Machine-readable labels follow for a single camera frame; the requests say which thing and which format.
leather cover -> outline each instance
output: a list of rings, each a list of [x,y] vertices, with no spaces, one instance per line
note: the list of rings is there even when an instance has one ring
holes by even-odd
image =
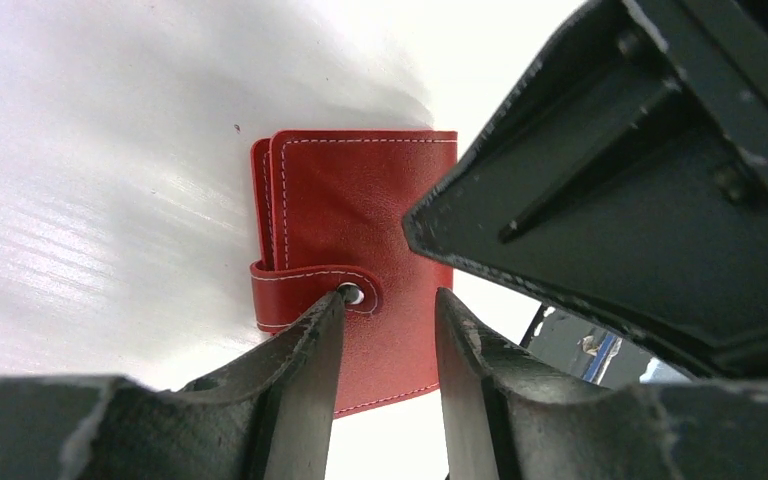
[[[258,326],[277,333],[341,283],[347,306],[335,415],[437,388],[434,295],[450,267],[411,253],[407,210],[454,165],[455,132],[282,131],[252,147],[261,259]]]

red leather wallet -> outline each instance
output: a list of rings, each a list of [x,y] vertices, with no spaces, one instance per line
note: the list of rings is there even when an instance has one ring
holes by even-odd
[[[277,333],[343,283],[347,305],[335,415],[437,388],[434,295],[452,270],[413,254],[405,212],[455,163],[457,134],[282,131],[251,150],[261,260],[258,326]]]

chipped paint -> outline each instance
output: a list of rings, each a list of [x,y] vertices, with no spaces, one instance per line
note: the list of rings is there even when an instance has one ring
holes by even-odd
[[[670,44],[667,43],[667,39],[661,35],[661,31],[658,30],[655,23],[652,22],[652,20],[649,20],[649,17],[646,16],[646,13],[640,8],[640,5],[634,0],[626,0],[623,3],[625,3],[625,8],[628,9],[628,14],[631,19],[634,20],[634,23],[640,25],[640,28],[649,35],[652,41],[655,42],[655,46],[658,47],[658,50],[667,53],[670,49]]]
[[[637,328],[633,325],[627,325],[624,329],[629,337],[635,339],[635,340],[642,340],[646,338],[646,332],[641,330],[640,328]]]
[[[481,335],[478,333],[478,326],[469,318],[463,320],[463,326],[475,353],[481,353]]]
[[[647,388],[642,389],[642,391],[648,398],[644,397],[641,400],[643,400],[644,403],[650,404],[652,410],[655,412],[655,416],[650,417],[652,426],[655,430],[661,433],[660,438],[657,439],[658,450],[661,453],[661,461],[669,472],[672,480],[685,480],[684,473],[682,473],[681,468],[679,468],[675,459],[673,459],[673,449],[681,438],[673,430],[672,425],[670,424],[669,412],[667,412],[664,404],[661,403],[661,398],[659,396],[660,390],[656,388]]]
[[[768,403],[768,393],[765,392],[755,392],[749,398],[755,403]]]
[[[667,90],[671,90],[673,92],[680,92],[682,90],[681,83],[675,77],[667,77],[663,80],[662,83],[665,87],[667,87]]]
[[[743,159],[744,162],[746,162],[747,165],[750,167],[766,167],[768,166],[768,161],[766,158],[762,157],[761,155],[758,155],[757,153],[752,153],[749,150],[737,146],[737,153],[740,154],[740,158]]]
[[[117,387],[115,383],[108,382],[100,390],[98,403],[90,411],[89,415],[78,422],[77,428],[60,448],[60,476],[59,480],[73,480],[78,478],[89,464],[92,458],[92,441],[98,433],[98,427],[107,412],[107,406],[113,400]]]

white background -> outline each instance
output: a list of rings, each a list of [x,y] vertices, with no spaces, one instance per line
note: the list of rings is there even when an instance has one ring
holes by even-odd
[[[462,153],[579,3],[0,0],[0,374],[178,388],[252,348],[251,143],[432,127]],[[455,289],[511,338],[536,309]],[[335,422],[328,478],[442,480],[439,401]]]

